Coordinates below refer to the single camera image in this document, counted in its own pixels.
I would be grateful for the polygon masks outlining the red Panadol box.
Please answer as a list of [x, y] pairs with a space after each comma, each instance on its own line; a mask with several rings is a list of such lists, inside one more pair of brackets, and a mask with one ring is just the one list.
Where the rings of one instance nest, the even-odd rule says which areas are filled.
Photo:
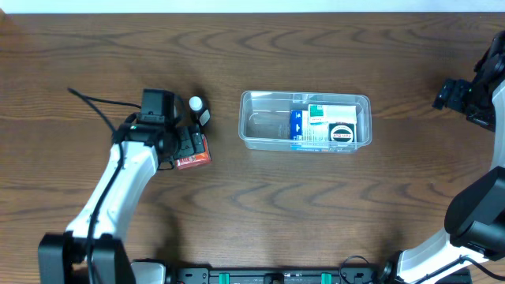
[[203, 134], [202, 139], [203, 139], [204, 152], [191, 155], [186, 158], [177, 159], [175, 162], [175, 166], [178, 170], [186, 170], [189, 168], [203, 166], [211, 163], [212, 159], [208, 147], [207, 137]]

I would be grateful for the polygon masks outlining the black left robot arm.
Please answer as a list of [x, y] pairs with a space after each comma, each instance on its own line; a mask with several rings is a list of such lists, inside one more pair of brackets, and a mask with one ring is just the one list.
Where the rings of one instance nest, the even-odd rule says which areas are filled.
[[161, 163], [206, 152], [198, 125], [133, 113], [112, 137], [107, 167], [79, 215], [62, 234], [45, 234], [38, 247], [43, 283], [169, 283], [160, 260], [130, 261], [124, 240], [133, 213]]

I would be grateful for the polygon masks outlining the blue fever patch box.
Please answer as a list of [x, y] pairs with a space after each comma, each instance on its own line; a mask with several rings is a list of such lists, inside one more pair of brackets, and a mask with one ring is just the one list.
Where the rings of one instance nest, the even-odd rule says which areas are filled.
[[307, 110], [292, 110], [290, 113], [290, 139], [292, 151], [327, 151], [327, 123], [310, 123]]

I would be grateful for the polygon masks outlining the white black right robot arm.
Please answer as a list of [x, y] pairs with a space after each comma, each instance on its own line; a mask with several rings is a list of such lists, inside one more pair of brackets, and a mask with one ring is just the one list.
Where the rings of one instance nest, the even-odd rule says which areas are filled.
[[470, 283], [469, 265], [496, 281], [484, 267], [504, 258], [504, 34], [497, 33], [474, 66], [471, 81], [445, 81], [433, 102], [494, 132], [489, 172], [451, 201], [444, 227], [415, 248], [395, 253], [374, 283]]

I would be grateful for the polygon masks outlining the white green Panadol box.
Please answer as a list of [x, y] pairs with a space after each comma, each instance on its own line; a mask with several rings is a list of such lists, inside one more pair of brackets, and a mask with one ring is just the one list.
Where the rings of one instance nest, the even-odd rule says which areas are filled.
[[309, 123], [346, 123], [356, 124], [355, 106], [309, 104]]

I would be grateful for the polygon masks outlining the dark bottle white cap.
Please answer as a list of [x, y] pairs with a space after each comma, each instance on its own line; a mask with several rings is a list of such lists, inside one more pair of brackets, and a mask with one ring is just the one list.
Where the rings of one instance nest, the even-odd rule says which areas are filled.
[[200, 127], [209, 123], [211, 114], [206, 102], [199, 96], [193, 96], [189, 99], [189, 108], [191, 119]]

